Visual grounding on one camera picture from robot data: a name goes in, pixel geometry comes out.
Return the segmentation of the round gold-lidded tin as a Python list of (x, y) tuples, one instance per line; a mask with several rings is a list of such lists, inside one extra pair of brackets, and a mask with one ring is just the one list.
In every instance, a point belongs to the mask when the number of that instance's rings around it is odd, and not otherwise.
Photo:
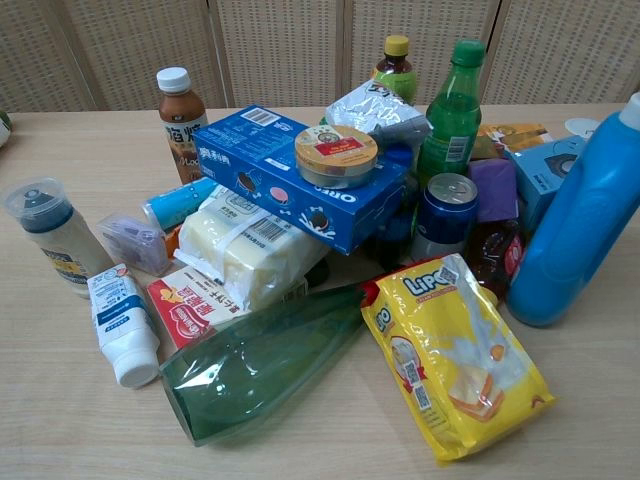
[(305, 129), (296, 136), (294, 149), (299, 174), (314, 186), (335, 190), (365, 184), (378, 156), (371, 136), (340, 125)]

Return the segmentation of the brown milk tea bottle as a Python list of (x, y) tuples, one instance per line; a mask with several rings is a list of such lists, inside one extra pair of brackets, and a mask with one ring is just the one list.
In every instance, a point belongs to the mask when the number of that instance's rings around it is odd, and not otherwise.
[(187, 184), (202, 177), (193, 134), (208, 124), (206, 109), (192, 91), (192, 82), (184, 67), (161, 69), (156, 80), (162, 94), (159, 116), (180, 180)]

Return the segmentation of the dark red sauce bottle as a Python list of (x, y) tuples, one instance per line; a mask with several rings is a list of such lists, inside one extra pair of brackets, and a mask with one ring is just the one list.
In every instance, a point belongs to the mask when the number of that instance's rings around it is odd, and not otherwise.
[(478, 223), (472, 229), (464, 258), (495, 305), (508, 293), (523, 250), (520, 226), (515, 219)]

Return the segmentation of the tea bottle with yellow cap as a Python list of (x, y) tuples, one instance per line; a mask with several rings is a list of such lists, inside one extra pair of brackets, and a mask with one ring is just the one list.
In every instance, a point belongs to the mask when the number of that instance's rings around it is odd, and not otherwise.
[(384, 58), (372, 71), (372, 79), (392, 90), (406, 103), (415, 103), (417, 75), (407, 60), (409, 38), (404, 35), (389, 35), (385, 39)]

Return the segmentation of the large blue detergent bottle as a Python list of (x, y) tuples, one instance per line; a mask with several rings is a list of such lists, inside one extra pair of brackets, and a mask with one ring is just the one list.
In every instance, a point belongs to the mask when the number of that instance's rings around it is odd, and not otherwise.
[(640, 208), (640, 91), (591, 135), (527, 248), (507, 295), (533, 327), (559, 320)]

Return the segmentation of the blue Oreo cookie box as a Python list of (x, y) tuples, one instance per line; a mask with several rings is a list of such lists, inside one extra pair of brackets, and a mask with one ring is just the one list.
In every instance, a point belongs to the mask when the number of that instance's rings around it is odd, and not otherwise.
[(348, 255), (397, 210), (408, 168), (381, 159), (363, 186), (316, 186), (296, 167), (294, 140), (305, 129), (251, 105), (200, 128), (193, 139), (204, 175)]

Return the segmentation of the white plastic-wrapped noodle pack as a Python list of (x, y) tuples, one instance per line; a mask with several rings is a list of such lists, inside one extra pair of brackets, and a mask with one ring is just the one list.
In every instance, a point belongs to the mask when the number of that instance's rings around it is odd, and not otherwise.
[(282, 300), (329, 247), (296, 226), (218, 186), (189, 215), (175, 256), (223, 286), (246, 310)]

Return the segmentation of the blue drink can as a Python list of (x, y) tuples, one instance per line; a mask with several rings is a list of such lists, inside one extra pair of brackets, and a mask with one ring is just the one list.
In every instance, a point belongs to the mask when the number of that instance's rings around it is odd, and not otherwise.
[(477, 211), (478, 189), (471, 179), (456, 173), (433, 176), (420, 198), (411, 259), (462, 253)]

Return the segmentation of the light blue cylindrical tube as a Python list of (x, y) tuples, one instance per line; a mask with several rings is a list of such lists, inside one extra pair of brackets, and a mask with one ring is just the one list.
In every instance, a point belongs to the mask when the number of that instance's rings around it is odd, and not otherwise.
[(217, 186), (214, 180), (203, 177), (149, 198), (142, 210), (153, 225), (168, 232), (194, 213)]

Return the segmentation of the red and cream carton box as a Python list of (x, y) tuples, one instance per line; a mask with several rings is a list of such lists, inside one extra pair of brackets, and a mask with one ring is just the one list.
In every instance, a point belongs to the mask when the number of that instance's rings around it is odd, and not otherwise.
[(246, 313), (222, 286), (190, 266), (154, 280), (146, 290), (178, 349)]

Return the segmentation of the yellow Lipo snack bag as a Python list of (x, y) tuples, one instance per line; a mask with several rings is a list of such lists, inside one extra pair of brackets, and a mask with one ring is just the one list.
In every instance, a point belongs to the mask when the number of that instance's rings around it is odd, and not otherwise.
[(405, 267), (365, 292), (364, 321), (437, 460), (477, 453), (553, 405), (461, 255)]

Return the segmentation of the purple wrapped block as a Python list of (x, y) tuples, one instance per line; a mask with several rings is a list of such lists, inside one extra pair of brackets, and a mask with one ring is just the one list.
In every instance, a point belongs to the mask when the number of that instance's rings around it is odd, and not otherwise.
[(478, 190), (478, 223), (518, 217), (516, 170), (511, 161), (474, 160), (469, 163), (468, 174)]

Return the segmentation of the white tube with blue label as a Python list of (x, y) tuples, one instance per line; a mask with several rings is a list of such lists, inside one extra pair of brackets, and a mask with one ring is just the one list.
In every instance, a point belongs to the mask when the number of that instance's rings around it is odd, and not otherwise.
[(117, 383), (137, 389), (159, 373), (160, 345), (143, 292), (127, 266), (117, 264), (88, 280), (98, 344)]

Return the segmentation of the light blue cardboard box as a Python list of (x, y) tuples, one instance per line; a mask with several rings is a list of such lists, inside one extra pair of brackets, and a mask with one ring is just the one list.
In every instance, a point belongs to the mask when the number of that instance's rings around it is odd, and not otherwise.
[(516, 170), (519, 219), (528, 235), (539, 226), (585, 145), (575, 135), (508, 153)]

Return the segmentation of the white round disc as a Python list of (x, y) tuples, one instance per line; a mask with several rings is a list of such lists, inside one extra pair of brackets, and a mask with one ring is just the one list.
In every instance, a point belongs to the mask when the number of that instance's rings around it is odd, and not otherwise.
[(600, 122), (591, 118), (570, 118), (564, 123), (564, 126), (568, 132), (572, 135), (577, 135), (588, 140), (595, 130), (600, 125)]

